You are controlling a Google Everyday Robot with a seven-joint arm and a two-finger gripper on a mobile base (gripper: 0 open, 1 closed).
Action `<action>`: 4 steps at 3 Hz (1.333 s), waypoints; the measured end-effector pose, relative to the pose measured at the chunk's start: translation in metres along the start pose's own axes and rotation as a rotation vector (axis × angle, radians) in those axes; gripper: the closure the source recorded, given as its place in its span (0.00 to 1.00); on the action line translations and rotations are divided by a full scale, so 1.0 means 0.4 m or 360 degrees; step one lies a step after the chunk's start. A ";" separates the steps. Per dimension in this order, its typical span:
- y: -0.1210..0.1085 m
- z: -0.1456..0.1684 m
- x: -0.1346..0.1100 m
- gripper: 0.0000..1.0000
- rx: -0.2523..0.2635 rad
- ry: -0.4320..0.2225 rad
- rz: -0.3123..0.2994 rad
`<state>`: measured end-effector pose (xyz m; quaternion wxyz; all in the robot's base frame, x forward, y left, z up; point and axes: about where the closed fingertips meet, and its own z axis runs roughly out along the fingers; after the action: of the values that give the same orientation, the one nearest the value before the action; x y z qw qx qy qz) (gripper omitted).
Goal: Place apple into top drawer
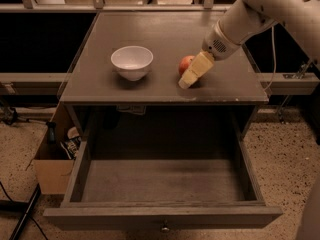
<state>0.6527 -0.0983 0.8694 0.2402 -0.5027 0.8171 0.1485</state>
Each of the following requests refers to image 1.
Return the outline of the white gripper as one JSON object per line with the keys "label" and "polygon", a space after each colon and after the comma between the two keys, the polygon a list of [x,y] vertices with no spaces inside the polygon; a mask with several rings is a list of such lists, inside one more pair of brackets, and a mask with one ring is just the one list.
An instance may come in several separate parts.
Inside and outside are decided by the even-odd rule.
{"label": "white gripper", "polygon": [[223,30],[220,21],[217,21],[203,39],[202,49],[204,51],[201,50],[194,56],[190,66],[183,75],[179,74],[180,80],[178,81],[178,85],[182,89],[188,89],[213,67],[214,59],[216,61],[227,59],[240,46],[240,42],[228,36],[227,32]]}

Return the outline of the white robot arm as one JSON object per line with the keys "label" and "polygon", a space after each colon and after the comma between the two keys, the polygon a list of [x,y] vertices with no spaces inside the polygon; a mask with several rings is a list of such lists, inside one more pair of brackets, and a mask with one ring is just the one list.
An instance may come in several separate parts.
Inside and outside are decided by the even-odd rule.
{"label": "white robot arm", "polygon": [[314,65],[320,63],[319,0],[236,0],[203,39],[201,51],[184,71],[187,89],[219,60],[230,57],[252,36],[281,24]]}

